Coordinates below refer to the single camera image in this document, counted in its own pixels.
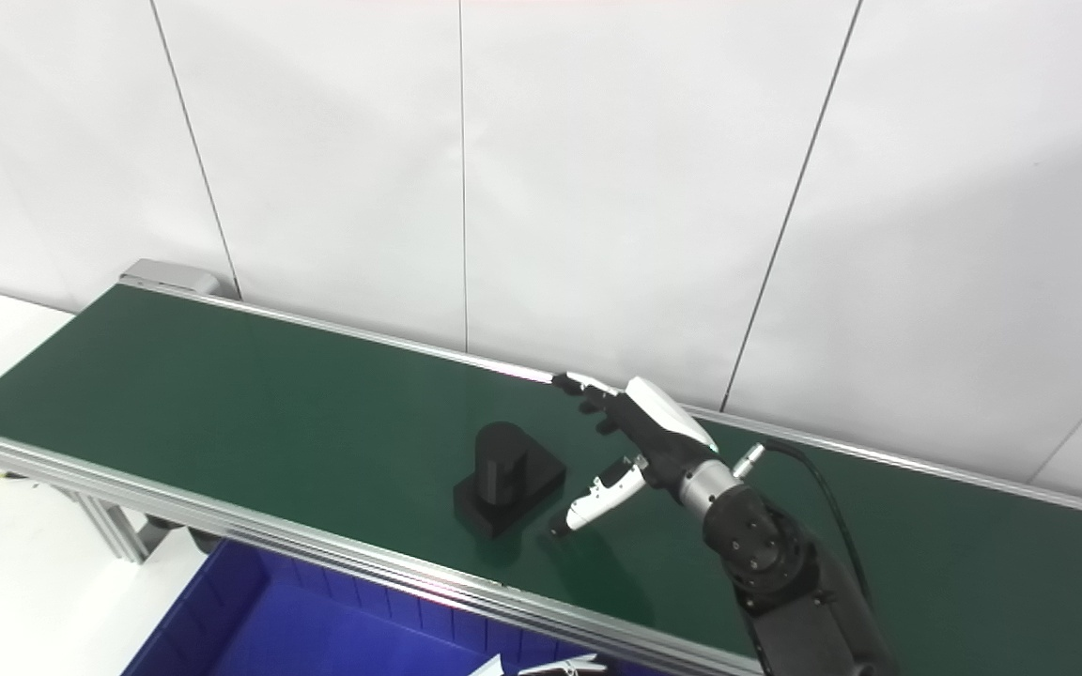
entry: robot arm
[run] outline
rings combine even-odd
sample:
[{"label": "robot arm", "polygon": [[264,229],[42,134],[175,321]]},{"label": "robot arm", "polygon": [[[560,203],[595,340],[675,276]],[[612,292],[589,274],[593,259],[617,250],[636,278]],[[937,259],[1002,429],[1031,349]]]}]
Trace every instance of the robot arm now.
[{"label": "robot arm", "polygon": [[604,411],[601,433],[619,428],[641,453],[597,476],[551,522],[565,535],[628,501],[644,483],[664,489],[700,523],[722,558],[738,607],[769,676],[894,676],[893,655],[849,570],[784,511],[743,481],[768,448],[729,469],[709,434],[651,382],[623,390],[577,373],[554,376],[583,412]]}]

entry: black cable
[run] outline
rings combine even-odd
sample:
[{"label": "black cable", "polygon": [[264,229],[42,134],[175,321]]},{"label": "black cable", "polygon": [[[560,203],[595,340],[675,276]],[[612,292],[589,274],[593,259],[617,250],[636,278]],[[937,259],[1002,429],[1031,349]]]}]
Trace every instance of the black cable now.
[{"label": "black cable", "polygon": [[774,439],[763,441],[763,446],[768,451],[782,453],[790,459],[794,459],[795,462],[799,462],[800,465],[808,469],[813,475],[813,479],[816,479],[817,487],[824,494],[826,502],[829,502],[829,511],[833,513],[833,521],[836,522],[837,530],[842,531],[842,540],[845,542],[847,555],[850,555],[850,566],[854,566],[854,576],[858,579],[858,587],[862,589],[862,596],[867,599],[867,605],[872,605],[871,587],[867,585],[867,573],[862,570],[862,560],[858,559],[858,547],[855,547],[854,538],[850,538],[850,528],[845,525],[845,518],[842,517],[842,508],[839,508],[836,498],[833,496],[833,491],[830,491],[829,481],[824,479],[824,475],[821,474],[820,469],[816,469],[813,461],[803,451],[794,448],[794,446],[784,445],[784,442]]}]

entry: black block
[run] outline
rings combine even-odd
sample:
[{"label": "black block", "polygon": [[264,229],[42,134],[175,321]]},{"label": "black block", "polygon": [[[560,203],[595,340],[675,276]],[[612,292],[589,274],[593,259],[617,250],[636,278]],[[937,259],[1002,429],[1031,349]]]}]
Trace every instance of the black block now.
[{"label": "black block", "polygon": [[566,465],[524,429],[491,423],[475,439],[475,472],[453,488],[453,507],[477,533],[502,534],[555,491]]}]

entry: white table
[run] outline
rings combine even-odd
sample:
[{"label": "white table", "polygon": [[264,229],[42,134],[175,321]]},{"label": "white table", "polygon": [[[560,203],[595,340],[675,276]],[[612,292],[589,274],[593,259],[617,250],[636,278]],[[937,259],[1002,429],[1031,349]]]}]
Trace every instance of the white table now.
[{"label": "white table", "polygon": [[[0,295],[0,375],[70,317]],[[0,480],[0,673],[120,673],[202,560],[176,530],[126,564],[64,494]]]}]

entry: blue bin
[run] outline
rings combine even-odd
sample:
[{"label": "blue bin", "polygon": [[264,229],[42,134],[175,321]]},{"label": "blue bin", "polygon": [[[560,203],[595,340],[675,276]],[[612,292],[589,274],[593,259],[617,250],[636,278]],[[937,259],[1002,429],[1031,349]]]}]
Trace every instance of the blue bin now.
[{"label": "blue bin", "polygon": [[[588,649],[225,540],[126,676],[466,676]],[[615,662],[613,673],[661,676]]]}]

